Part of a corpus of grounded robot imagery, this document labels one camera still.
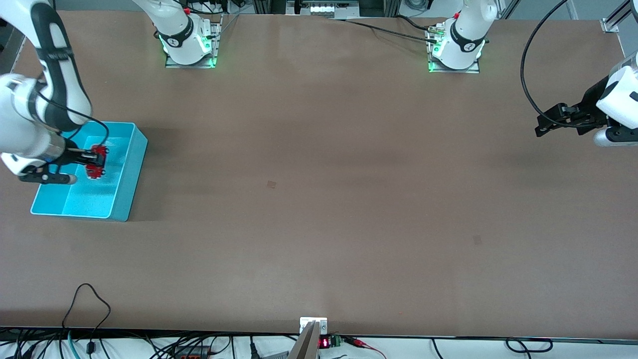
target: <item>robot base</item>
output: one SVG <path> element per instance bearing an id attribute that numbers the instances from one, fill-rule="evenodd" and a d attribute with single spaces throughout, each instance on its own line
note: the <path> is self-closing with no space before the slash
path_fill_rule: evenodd
<path id="1" fill-rule="evenodd" d="M 211 26 L 209 29 L 204 29 L 204 35 L 210 35 L 212 38 L 208 40 L 207 38 L 202 37 L 202 46 L 206 49 L 212 49 L 210 53 L 206 54 L 202 57 L 201 60 L 197 61 L 194 64 L 190 65 L 180 65 L 173 61 L 168 54 L 166 54 L 166 68 L 215 68 L 217 65 L 217 55 L 219 53 L 219 38 L 221 34 L 221 23 L 219 22 L 211 22 Z"/>
<path id="2" fill-rule="evenodd" d="M 441 28 L 442 26 L 443 24 L 436 25 L 437 28 Z M 426 33 L 426 38 L 432 38 L 437 41 L 441 40 L 441 34 L 439 33 L 431 34 L 429 31 L 425 31 L 425 33 Z M 432 53 L 438 50 L 436 49 L 437 46 L 438 46 L 437 43 L 429 43 L 429 42 L 427 43 L 427 69 L 429 72 L 458 72 L 458 73 L 479 73 L 480 72 L 480 68 L 478 64 L 479 59 L 476 59 L 470 67 L 462 69 L 462 70 L 455 70 L 453 68 L 449 68 L 443 65 L 443 63 L 439 59 L 432 56 Z"/>

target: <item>brown table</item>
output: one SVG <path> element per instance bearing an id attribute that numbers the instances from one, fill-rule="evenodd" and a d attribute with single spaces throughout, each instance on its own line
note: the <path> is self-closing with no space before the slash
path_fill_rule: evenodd
<path id="1" fill-rule="evenodd" d="M 86 281 L 111 327 L 638 338 L 637 150 L 535 137 L 535 22 L 494 23 L 460 75 L 318 17 L 241 17 L 215 70 L 164 69 L 143 13 L 63 19 L 95 116 L 149 147 L 123 224 L 32 216 L 0 169 L 0 324 L 59 325 Z M 576 103 L 621 57 L 598 22 L 548 22 L 530 91 Z M 86 291 L 70 323 L 102 315 Z"/>

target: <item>white bracket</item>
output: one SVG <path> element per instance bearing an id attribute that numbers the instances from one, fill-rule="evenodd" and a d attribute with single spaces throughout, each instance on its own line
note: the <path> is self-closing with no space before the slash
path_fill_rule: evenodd
<path id="1" fill-rule="evenodd" d="M 309 322 L 318 321 L 321 334 L 328 334 L 328 318 L 322 317 L 301 317 L 299 318 L 299 333 L 304 331 L 304 328 Z"/>

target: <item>white surface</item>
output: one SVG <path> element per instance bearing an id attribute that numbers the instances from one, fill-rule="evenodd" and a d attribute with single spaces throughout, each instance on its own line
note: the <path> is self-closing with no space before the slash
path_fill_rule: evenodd
<path id="1" fill-rule="evenodd" d="M 429 339 L 403 339 L 403 338 L 361 338 L 369 345 L 383 351 L 388 359 L 431 359 L 437 358 L 432 341 Z M 255 337 L 255 346 L 261 357 L 274 355 L 292 349 L 294 342 L 286 337 Z M 164 346 L 169 344 L 169 339 L 156 339 L 156 345 Z M 204 345 L 210 344 L 211 340 L 206 340 Z M 85 353 L 87 340 L 79 340 L 76 345 L 81 359 L 88 359 Z M 218 338 L 212 349 L 219 351 L 228 343 L 226 337 Z M 250 347 L 249 337 L 236 337 L 235 357 L 236 359 L 249 359 Z M 458 339 L 437 339 L 436 343 L 444 359 L 523 359 L 522 354 L 509 351 L 505 343 L 501 340 L 458 340 Z M 105 339 L 105 347 L 111 359 L 148 359 L 154 352 L 152 347 L 141 339 Z M 527 343 L 530 349 L 542 348 L 546 344 Z M 232 359 L 231 347 L 211 359 Z M 12 356 L 15 345 L 0 347 L 0 358 Z M 63 353 L 66 359 L 73 356 L 69 350 L 66 340 L 63 341 Z M 320 356 L 323 359 L 332 359 L 341 355 L 347 355 L 344 359 L 383 359 L 378 353 L 372 350 L 359 349 L 348 344 L 341 347 L 323 349 Z M 557 359 L 557 358 L 578 358 L 578 359 L 629 359 L 638 357 L 638 346 L 615 345 L 615 344 L 581 344 L 581 343 L 555 343 L 554 349 L 549 353 L 532 354 L 533 359 Z M 45 359 L 58 359 L 60 355 L 57 350 L 57 342 L 53 343 L 45 356 Z M 96 352 L 94 359 L 105 359 L 99 341 L 96 341 Z"/>

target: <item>blue plastic container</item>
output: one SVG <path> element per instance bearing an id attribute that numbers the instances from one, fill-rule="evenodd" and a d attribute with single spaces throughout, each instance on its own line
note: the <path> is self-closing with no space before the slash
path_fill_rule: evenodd
<path id="1" fill-rule="evenodd" d="M 104 175 L 89 179 L 84 166 L 62 166 L 62 173 L 75 174 L 73 185 L 40 185 L 33 200 L 34 215 L 125 222 L 131 211 L 137 179 L 148 140 L 127 122 L 104 122 L 110 135 Z M 104 138 L 105 130 L 95 122 L 86 123 L 73 141 L 79 148 L 91 148 Z"/>

